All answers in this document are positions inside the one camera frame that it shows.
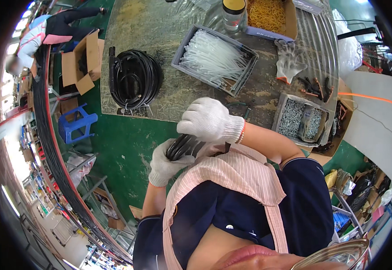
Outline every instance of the black pants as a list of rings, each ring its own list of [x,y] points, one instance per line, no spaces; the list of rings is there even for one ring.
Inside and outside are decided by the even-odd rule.
[[[89,33],[97,30],[95,27],[72,27],[69,23],[77,19],[93,17],[100,13],[98,7],[69,9],[47,19],[46,35],[71,35],[72,40],[80,41]]]

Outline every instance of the jar lid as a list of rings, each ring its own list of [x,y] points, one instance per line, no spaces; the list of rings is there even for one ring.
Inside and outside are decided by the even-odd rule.
[[[238,15],[244,12],[246,3],[244,0],[223,0],[223,9],[233,15]]]

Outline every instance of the table top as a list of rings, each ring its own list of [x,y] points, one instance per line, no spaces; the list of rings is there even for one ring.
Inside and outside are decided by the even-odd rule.
[[[111,12],[103,52],[100,83],[102,113],[178,122],[191,102],[209,96],[223,104],[234,101],[252,102],[247,121],[270,129],[282,92],[305,97],[333,112],[339,85],[338,48],[331,9],[328,0],[323,2],[323,11],[318,16],[296,9],[298,36],[295,43],[304,50],[298,61],[306,63],[307,68],[297,74],[288,85],[275,78],[278,57],[274,41],[245,34],[242,31],[245,19],[240,25],[241,31],[233,34],[226,32],[222,21],[221,1],[213,4],[207,11],[196,7],[191,0],[174,3],[158,0],[116,1]],[[253,72],[237,97],[233,98],[171,67],[178,46],[193,24],[204,25],[228,35],[259,54]],[[150,105],[151,110],[146,107],[133,111],[124,110],[112,99],[108,86],[108,48],[111,46],[116,47],[117,54],[132,48],[146,51],[161,64],[164,81],[158,97]],[[332,97],[327,103],[323,103],[317,97],[303,94],[300,92],[303,85],[298,81],[298,77],[316,77],[321,83],[329,77],[330,86],[334,86]],[[244,106],[230,108],[231,114],[241,116],[244,116],[246,110]],[[331,114],[329,127],[333,117],[334,114]]]

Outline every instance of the navy blue shirt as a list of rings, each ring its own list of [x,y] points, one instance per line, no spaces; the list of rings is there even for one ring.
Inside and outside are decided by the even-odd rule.
[[[289,252],[298,256],[326,247],[334,233],[333,212],[322,166],[297,158],[276,170],[286,197],[280,202]],[[162,220],[149,216],[138,224],[133,267],[165,268]],[[232,235],[275,249],[262,204],[245,194],[205,181],[178,204],[171,234],[175,256],[183,269],[206,230],[213,224]]]

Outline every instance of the white work glove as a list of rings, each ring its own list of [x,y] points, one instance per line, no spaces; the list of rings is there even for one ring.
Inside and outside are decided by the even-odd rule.
[[[176,161],[170,161],[166,157],[166,151],[175,139],[168,139],[161,145],[157,146],[152,153],[150,162],[151,172],[148,179],[153,186],[164,187],[177,172],[190,164],[193,164],[195,158],[192,155],[185,155]]]
[[[292,78],[307,68],[307,64],[297,63],[298,57],[304,52],[303,49],[295,49],[294,42],[287,42],[283,39],[276,39],[274,44],[277,46],[277,79],[288,84],[292,82]]]
[[[220,101],[200,98],[182,114],[177,132],[195,135],[202,142],[236,143],[244,128],[244,118],[229,114]]]

